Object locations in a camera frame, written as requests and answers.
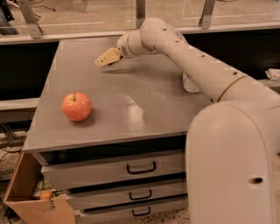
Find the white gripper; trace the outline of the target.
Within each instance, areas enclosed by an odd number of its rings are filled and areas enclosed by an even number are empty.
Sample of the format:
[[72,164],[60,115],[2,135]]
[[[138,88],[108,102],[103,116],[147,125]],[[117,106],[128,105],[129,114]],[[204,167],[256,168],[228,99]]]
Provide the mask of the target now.
[[94,63],[98,67],[104,67],[119,61],[121,55],[124,58],[132,58],[142,54],[151,54],[152,50],[147,40],[147,35],[141,30],[128,31],[117,40],[117,48],[109,48]]

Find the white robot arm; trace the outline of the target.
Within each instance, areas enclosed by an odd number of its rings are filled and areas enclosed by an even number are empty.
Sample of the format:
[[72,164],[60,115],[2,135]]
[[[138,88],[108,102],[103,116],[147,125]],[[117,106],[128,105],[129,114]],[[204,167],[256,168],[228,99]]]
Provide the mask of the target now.
[[185,163],[191,224],[277,224],[273,157],[280,148],[280,96],[187,43],[158,18],[122,35],[96,64],[167,56],[211,105],[192,120]]

